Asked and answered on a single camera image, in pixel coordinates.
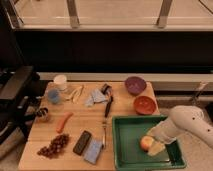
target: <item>bowl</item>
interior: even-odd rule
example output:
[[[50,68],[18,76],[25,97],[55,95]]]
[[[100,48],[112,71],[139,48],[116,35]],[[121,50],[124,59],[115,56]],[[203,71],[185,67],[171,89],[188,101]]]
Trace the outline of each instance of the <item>bowl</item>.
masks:
[[[129,77],[125,80],[125,87],[130,94],[137,96],[146,89],[146,81],[140,77]]]
[[[138,114],[151,115],[156,110],[156,103],[148,96],[138,96],[134,100],[134,109]]]

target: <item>small cup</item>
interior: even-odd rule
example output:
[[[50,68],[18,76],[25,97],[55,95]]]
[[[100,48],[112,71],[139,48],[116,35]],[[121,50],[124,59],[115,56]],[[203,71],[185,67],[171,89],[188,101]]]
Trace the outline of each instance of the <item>small cup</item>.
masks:
[[[67,89],[67,77],[66,75],[55,76],[53,82],[57,85],[58,89],[63,91]]]
[[[52,89],[47,92],[47,99],[53,103],[57,104],[60,101],[59,91],[57,89]]]

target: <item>blue object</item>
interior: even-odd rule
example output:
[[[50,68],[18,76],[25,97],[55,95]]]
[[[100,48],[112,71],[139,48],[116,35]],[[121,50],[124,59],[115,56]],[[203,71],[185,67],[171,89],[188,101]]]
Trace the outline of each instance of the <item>blue object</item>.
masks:
[[[59,91],[57,89],[51,89],[47,92],[47,99],[53,103],[57,104],[60,101]]]
[[[102,142],[92,139],[87,151],[84,154],[84,159],[92,164],[95,164],[102,149]]]

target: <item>white object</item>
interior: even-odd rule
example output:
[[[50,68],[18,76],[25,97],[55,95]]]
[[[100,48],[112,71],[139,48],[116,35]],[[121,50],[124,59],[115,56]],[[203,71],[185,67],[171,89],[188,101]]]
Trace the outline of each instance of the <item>white object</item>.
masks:
[[[169,117],[152,128],[148,135],[164,144],[170,144],[176,137],[188,131],[213,148],[213,127],[204,120],[202,110],[196,106],[176,106]]]
[[[57,75],[53,81],[59,90],[63,91],[67,89],[67,77],[65,75]]]

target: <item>glass panel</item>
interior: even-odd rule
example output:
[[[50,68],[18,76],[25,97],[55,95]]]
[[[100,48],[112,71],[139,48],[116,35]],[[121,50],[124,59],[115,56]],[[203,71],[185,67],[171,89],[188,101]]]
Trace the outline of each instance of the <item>glass panel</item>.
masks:
[[[163,2],[172,1],[168,18]],[[57,28],[65,26],[71,29],[72,10],[75,6],[82,28],[131,27],[159,29],[157,27],[160,14],[164,29],[213,30],[213,0],[13,0],[17,14],[24,22],[23,27]]]
[[[213,26],[213,0],[173,0],[167,25]]]
[[[70,25],[66,0],[18,0],[15,8],[24,25]]]
[[[162,0],[76,0],[81,24],[155,25]]]

